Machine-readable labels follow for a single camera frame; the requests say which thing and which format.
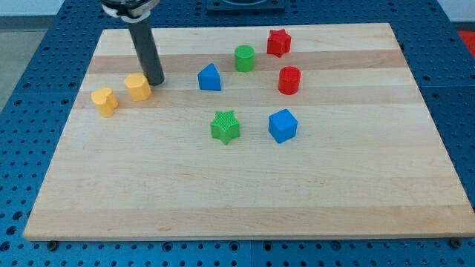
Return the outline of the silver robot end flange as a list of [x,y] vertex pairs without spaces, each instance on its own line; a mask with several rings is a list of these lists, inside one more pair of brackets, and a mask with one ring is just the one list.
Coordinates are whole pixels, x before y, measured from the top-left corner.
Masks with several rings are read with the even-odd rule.
[[127,23],[147,19],[160,0],[101,0],[102,9],[114,18]]

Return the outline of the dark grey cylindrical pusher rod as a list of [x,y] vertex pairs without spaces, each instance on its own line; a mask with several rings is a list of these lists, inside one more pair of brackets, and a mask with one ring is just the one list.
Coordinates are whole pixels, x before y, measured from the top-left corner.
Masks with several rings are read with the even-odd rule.
[[149,19],[128,24],[129,33],[139,59],[140,67],[150,85],[161,85],[165,81],[160,56],[157,52]]

